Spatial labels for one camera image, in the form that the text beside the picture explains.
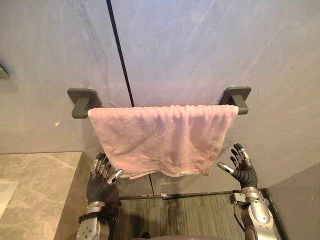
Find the robotic hand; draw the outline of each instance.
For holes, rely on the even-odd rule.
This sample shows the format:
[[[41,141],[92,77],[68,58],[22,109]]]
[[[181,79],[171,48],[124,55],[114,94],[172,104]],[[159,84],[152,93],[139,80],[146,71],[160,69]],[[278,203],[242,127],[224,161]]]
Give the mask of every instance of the robotic hand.
[[[245,232],[245,240],[277,240],[273,225],[274,219],[269,211],[269,201],[257,189],[258,178],[245,148],[237,143],[231,150],[235,158],[230,159],[235,169],[221,162],[217,166],[240,182],[241,192],[233,191],[230,202],[233,204],[234,217]],[[236,206],[240,208],[244,227],[236,215]]]
[[[123,174],[118,170],[110,177],[111,165],[106,154],[99,153],[90,170],[86,187],[88,207],[79,218],[77,240],[112,239],[115,219],[118,216],[119,189],[114,183]]]

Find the wall mount bracket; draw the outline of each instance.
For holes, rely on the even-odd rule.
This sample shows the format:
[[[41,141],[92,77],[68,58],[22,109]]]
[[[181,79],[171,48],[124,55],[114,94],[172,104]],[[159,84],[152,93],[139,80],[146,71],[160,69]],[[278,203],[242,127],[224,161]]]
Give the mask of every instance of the wall mount bracket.
[[[94,89],[69,88],[67,93],[74,103],[71,114],[74,119],[85,119],[88,117],[89,109],[103,107]]]
[[[246,99],[251,92],[250,86],[231,86],[224,90],[223,96],[219,105],[235,105],[239,108],[239,115],[247,114],[249,108],[246,104]]]

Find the towel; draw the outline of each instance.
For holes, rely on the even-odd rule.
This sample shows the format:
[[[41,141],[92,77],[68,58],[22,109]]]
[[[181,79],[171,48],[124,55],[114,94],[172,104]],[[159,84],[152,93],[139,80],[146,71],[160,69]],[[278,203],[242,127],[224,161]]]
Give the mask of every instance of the towel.
[[[238,110],[233,105],[93,108],[88,116],[113,167],[135,179],[158,171],[208,176]]]

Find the gray tiled floor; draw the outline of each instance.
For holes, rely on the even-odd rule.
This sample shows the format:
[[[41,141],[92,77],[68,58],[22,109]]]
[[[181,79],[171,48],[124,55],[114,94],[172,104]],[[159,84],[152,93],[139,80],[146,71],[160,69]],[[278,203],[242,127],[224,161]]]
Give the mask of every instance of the gray tiled floor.
[[[129,240],[149,232],[152,237],[205,235],[243,240],[234,219],[229,194],[122,200],[115,240]]]

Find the white sink basin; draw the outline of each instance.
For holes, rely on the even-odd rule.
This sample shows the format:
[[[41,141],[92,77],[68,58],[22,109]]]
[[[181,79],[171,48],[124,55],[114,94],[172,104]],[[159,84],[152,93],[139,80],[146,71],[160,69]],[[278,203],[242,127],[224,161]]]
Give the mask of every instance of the white sink basin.
[[[17,181],[0,182],[0,218],[18,186]]]

